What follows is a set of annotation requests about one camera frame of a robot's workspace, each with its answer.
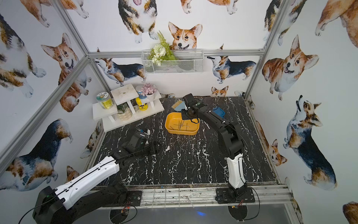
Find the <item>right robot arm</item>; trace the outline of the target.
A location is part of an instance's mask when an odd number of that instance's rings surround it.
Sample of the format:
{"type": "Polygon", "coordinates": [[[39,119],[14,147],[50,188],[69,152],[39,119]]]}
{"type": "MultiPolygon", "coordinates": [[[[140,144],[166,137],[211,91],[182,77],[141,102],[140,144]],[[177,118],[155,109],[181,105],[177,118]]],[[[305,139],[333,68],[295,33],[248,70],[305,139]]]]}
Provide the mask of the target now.
{"type": "Polygon", "coordinates": [[[191,93],[183,99],[186,105],[186,109],[181,110],[183,120],[203,120],[217,132],[219,149],[226,158],[229,171],[228,194],[231,200],[238,199],[247,191],[243,172],[244,148],[247,144],[241,136],[239,124],[219,116],[191,93]]]}

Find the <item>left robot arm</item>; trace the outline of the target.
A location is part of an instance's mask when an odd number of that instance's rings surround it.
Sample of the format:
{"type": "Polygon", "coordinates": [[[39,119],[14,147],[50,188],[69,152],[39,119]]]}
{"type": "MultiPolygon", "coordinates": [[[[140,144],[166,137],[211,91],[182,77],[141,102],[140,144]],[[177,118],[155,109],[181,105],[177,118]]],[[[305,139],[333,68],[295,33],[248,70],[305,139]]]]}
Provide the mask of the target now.
{"type": "Polygon", "coordinates": [[[137,160],[157,154],[159,147],[157,141],[149,141],[148,134],[135,133],[130,141],[123,143],[118,150],[80,176],[55,189],[44,188],[38,195],[35,207],[30,209],[34,221],[37,224],[72,224],[105,205],[128,206],[131,197],[121,183],[95,193],[89,191],[137,160]]]}

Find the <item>yellow plastic storage box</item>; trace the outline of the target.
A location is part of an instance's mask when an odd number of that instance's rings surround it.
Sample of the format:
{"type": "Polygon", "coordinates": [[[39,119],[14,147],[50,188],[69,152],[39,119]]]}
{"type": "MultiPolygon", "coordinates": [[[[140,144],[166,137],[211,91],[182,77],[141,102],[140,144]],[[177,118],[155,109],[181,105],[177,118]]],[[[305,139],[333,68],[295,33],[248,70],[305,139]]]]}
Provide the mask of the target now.
{"type": "Polygon", "coordinates": [[[199,131],[200,120],[183,120],[181,113],[169,113],[165,122],[166,130],[171,134],[196,135],[199,131]]]}

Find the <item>light blue hand brush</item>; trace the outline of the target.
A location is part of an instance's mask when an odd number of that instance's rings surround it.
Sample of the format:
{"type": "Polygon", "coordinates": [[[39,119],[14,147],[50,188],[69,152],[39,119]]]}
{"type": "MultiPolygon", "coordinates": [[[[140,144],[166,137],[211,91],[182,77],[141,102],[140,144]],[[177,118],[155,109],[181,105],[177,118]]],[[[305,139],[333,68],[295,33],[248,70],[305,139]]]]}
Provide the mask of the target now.
{"type": "Polygon", "coordinates": [[[176,103],[172,105],[172,109],[178,113],[180,113],[182,110],[186,110],[186,103],[182,100],[178,100],[176,103]]]}

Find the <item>blue plastic scoop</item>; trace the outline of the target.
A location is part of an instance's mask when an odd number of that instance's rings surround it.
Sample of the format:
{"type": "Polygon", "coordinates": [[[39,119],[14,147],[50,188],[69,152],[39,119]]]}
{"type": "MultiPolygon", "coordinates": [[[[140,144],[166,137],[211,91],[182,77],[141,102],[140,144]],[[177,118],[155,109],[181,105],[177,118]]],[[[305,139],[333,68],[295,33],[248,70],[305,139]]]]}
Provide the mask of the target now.
{"type": "Polygon", "coordinates": [[[222,118],[224,118],[224,116],[225,116],[225,111],[224,110],[222,110],[220,107],[215,107],[214,109],[213,109],[213,112],[214,113],[216,113],[218,116],[220,116],[220,117],[222,117],[222,118]]]}

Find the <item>small plant in woven pot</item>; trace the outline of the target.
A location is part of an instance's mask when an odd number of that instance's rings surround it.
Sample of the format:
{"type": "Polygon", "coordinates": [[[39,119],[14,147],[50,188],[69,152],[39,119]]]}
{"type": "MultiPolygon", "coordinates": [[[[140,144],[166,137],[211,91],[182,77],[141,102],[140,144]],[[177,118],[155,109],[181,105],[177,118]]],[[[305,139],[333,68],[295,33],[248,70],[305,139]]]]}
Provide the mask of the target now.
{"type": "Polygon", "coordinates": [[[123,121],[129,120],[132,117],[132,112],[127,103],[122,103],[117,106],[117,116],[123,121]]]}

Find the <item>white tiered shelf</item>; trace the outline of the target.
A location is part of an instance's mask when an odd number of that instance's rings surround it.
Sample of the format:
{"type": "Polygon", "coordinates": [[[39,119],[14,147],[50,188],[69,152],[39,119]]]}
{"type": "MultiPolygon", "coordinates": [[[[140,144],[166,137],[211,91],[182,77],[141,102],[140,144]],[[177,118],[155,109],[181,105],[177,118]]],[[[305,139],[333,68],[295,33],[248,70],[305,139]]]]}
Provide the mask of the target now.
{"type": "Polygon", "coordinates": [[[139,94],[132,84],[111,90],[111,94],[114,106],[110,109],[103,108],[100,103],[92,105],[93,119],[102,121],[105,132],[164,111],[159,92],[154,94],[153,99],[141,100],[141,104],[148,106],[144,111],[136,110],[131,102],[133,99],[139,98],[139,94]]]}

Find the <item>pink flowers in white pot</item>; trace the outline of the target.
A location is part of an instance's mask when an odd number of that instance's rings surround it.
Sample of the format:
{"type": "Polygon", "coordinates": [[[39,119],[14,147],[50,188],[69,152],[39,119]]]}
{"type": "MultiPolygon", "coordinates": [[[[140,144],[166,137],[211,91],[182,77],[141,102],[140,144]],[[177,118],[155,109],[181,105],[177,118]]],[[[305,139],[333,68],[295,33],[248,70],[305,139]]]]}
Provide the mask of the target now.
{"type": "Polygon", "coordinates": [[[158,89],[151,83],[145,83],[141,88],[141,95],[146,97],[148,100],[155,99],[155,93],[158,89]]]}

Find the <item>green lidded glass jar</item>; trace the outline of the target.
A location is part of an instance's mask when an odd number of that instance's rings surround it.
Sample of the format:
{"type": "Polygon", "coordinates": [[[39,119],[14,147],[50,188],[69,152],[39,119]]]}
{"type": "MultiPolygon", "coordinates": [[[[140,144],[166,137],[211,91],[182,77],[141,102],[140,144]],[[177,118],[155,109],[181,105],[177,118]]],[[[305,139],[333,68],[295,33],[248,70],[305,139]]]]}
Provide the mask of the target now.
{"type": "Polygon", "coordinates": [[[96,100],[103,109],[111,109],[114,106],[112,98],[108,92],[99,93],[96,96],[96,100]]]}

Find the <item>green white artificial plant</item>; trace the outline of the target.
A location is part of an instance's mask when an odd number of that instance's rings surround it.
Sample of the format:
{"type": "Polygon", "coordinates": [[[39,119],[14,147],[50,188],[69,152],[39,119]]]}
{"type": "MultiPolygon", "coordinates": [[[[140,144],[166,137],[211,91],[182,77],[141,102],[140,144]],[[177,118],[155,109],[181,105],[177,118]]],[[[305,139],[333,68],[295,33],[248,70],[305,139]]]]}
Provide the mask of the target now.
{"type": "Polygon", "coordinates": [[[157,66],[164,65],[169,61],[177,61],[174,53],[170,49],[170,45],[167,43],[163,34],[159,31],[157,33],[159,44],[156,44],[150,51],[148,60],[157,66]]]}

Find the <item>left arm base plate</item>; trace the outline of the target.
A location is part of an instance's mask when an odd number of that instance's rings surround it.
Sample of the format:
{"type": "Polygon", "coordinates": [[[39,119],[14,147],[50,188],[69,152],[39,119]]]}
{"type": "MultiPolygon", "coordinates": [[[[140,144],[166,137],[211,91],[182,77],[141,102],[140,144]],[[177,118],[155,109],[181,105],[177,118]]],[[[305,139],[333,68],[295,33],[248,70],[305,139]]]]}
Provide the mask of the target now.
{"type": "Polygon", "coordinates": [[[140,206],[141,198],[142,198],[143,191],[140,190],[130,190],[126,193],[122,192],[119,196],[115,199],[114,202],[104,205],[104,208],[109,207],[121,207],[125,205],[134,205],[140,206]]]}

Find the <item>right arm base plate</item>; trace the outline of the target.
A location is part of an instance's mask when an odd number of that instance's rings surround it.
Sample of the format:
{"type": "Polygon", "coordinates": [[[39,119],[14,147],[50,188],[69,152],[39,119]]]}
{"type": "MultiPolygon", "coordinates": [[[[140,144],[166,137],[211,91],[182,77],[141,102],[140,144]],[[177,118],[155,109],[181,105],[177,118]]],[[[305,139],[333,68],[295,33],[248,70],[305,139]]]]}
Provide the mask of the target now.
{"type": "Polygon", "coordinates": [[[245,188],[239,193],[230,188],[217,188],[215,193],[215,200],[218,204],[240,204],[255,202],[255,194],[251,188],[245,188]]]}

